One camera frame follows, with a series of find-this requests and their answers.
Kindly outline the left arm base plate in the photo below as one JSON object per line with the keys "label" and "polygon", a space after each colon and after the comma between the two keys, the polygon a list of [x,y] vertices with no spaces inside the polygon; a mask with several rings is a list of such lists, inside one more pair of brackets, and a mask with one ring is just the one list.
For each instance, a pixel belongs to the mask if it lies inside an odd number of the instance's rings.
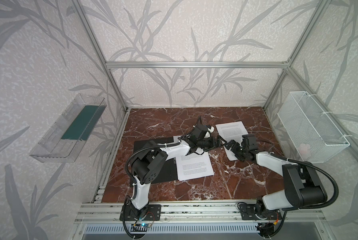
{"label": "left arm base plate", "polygon": [[147,204],[141,210],[138,210],[133,204],[126,203],[122,207],[120,221],[159,221],[161,212],[161,205]]}

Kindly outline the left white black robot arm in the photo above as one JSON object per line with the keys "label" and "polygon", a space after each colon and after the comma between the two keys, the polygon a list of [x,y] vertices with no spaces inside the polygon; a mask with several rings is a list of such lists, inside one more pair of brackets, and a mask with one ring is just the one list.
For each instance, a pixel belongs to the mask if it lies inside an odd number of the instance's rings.
{"label": "left white black robot arm", "polygon": [[149,205],[151,183],[159,175],[167,160],[190,156],[217,149],[225,140],[221,136],[212,136],[214,127],[200,123],[193,129],[178,137],[177,142],[157,144],[149,141],[140,150],[133,153],[125,164],[126,174],[131,178],[133,195],[129,198],[132,208],[136,211],[146,210]]}

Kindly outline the beige black ring binder folder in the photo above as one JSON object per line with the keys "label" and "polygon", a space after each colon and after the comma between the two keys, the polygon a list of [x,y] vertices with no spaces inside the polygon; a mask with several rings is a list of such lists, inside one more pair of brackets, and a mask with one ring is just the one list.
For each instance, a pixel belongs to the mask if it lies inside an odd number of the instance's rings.
{"label": "beige black ring binder folder", "polygon": [[178,136],[136,141],[126,169],[141,186],[214,175],[209,155]]}

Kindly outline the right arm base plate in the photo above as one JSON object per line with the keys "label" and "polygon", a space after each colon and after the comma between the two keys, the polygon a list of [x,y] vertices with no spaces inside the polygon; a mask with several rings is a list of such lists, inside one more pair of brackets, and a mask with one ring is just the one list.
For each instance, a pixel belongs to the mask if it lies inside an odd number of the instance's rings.
{"label": "right arm base plate", "polygon": [[268,210],[263,203],[248,204],[238,203],[237,208],[240,212],[242,220],[252,221],[274,221],[282,220],[280,210]]}

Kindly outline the printed paper sheet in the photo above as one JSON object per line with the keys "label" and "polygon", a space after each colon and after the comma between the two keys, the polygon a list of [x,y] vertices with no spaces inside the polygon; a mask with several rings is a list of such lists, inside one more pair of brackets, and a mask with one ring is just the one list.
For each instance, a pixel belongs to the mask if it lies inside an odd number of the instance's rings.
{"label": "printed paper sheet", "polygon": [[214,175],[214,170],[208,153],[202,153],[198,149],[195,153],[188,156],[175,158],[179,181],[198,179]]}

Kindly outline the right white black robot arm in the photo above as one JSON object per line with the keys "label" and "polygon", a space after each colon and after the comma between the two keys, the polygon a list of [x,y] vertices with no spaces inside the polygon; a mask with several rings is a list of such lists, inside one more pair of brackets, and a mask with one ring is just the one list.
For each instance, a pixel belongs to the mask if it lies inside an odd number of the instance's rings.
{"label": "right white black robot arm", "polygon": [[283,190],[257,200],[265,210],[320,209],[332,205],[339,197],[339,186],[329,173],[310,162],[260,151],[253,134],[243,135],[241,143],[230,140],[224,146],[238,160],[251,161],[282,176]]}

